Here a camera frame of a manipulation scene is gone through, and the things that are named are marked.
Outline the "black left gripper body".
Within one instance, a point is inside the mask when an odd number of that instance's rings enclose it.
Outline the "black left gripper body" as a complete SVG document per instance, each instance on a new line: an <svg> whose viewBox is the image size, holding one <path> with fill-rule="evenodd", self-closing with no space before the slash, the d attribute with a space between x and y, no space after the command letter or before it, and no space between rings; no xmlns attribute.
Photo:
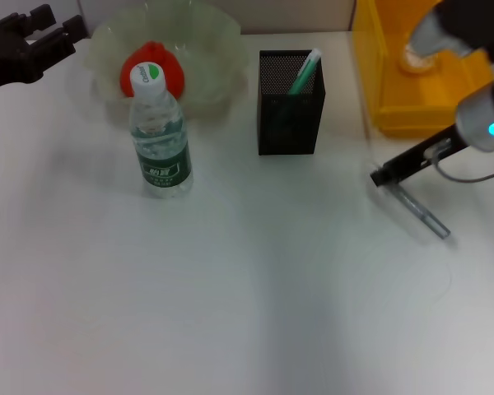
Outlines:
<svg viewBox="0 0 494 395"><path fill-rule="evenodd" d="M29 44L26 39L10 30L14 21L12 13L0 20L0 87L12 83L33 83L39 79L33 79L29 60Z"/></svg>

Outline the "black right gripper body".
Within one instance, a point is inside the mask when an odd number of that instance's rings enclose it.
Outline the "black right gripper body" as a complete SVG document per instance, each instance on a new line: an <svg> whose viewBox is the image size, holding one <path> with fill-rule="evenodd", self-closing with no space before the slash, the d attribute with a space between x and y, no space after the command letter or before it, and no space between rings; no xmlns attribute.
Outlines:
<svg viewBox="0 0 494 395"><path fill-rule="evenodd" d="M441 143L445 144L445 151L439 154L440 159L452 156L468 147L468 144L459 135L456 125L453 124L398 156L395 156L383 165L388 165L392 169L396 176L396 182L402 182L430 166L431 161L424 154L428 149Z"/></svg>

